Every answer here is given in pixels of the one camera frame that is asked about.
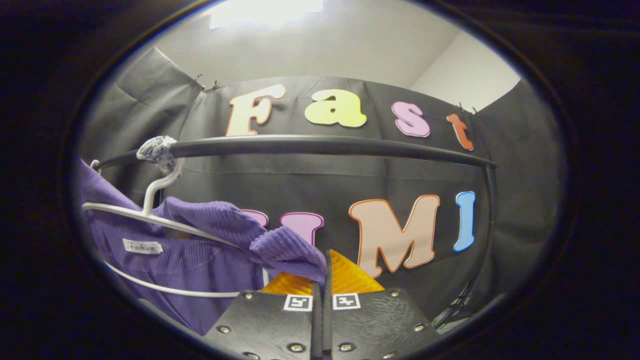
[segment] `metal rivet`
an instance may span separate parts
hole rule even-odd
[[[298,343],[288,344],[287,348],[291,352],[303,352],[303,351],[305,351],[305,346],[302,345],[302,344],[298,344]]]
[[[250,357],[252,359],[255,360],[260,360],[260,357],[256,354],[254,354],[253,352],[243,352],[242,355],[246,356],[246,357]]]
[[[352,343],[341,343],[340,345],[338,345],[338,350],[340,350],[341,352],[353,351],[355,348],[356,346]]]

